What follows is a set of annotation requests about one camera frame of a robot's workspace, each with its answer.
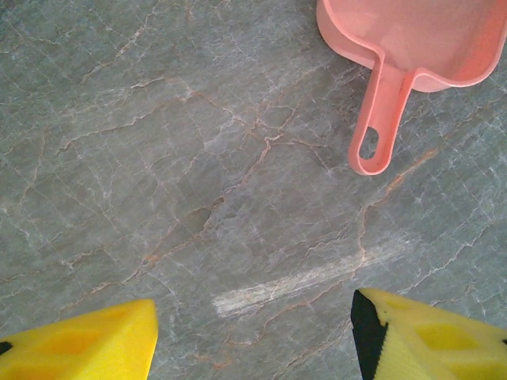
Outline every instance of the scoop handle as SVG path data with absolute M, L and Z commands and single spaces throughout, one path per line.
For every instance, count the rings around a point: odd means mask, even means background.
M 349 148 L 350 166 L 359 174 L 379 174 L 389 166 L 413 83 L 413 75 L 385 64 L 383 59 L 375 62 Z M 365 159 L 360 148 L 368 127 L 377 131 L 379 139 L 373 157 Z

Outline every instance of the white scratch mark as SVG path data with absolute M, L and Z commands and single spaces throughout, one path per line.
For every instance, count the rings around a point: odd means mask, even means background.
M 396 253 L 396 250 L 390 253 L 384 253 L 382 255 L 382 260 L 389 259 L 389 257 L 394 256 Z M 243 314 L 264 303 L 284 297 L 285 295 L 292 295 L 298 291 L 319 285 L 331 279 L 350 275 L 358 268 L 366 268 L 373 264 L 380 263 L 378 257 L 366 257 L 367 258 L 364 258 L 362 254 L 342 257 L 333 263 L 313 268 L 308 272 L 287 275 L 281 279 L 269 281 L 254 287 L 246 287 L 222 293 L 216 296 L 212 302 L 218 315 L 222 318 L 235 314 Z

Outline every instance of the pink plastic scoop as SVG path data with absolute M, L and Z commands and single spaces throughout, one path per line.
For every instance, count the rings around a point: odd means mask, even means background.
M 349 148 L 359 174 L 378 174 L 391 160 L 410 91 L 472 86 L 496 67 L 507 34 L 507 0 L 318 0 L 324 41 L 339 55 L 373 69 Z M 360 156 L 368 127 L 379 139 Z

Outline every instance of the gray stone surface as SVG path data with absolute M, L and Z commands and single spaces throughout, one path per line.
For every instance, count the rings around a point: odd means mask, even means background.
M 0 5 L 0 336 L 153 298 L 151 380 L 357 379 L 357 287 L 507 327 L 507 62 L 360 177 L 314 5 Z

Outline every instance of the handle hole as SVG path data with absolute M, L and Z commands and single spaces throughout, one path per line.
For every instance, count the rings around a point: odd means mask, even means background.
M 369 160 L 375 155 L 377 143 L 379 142 L 379 132 L 372 127 L 368 127 L 364 135 L 363 143 L 359 149 L 359 155 L 364 160 Z

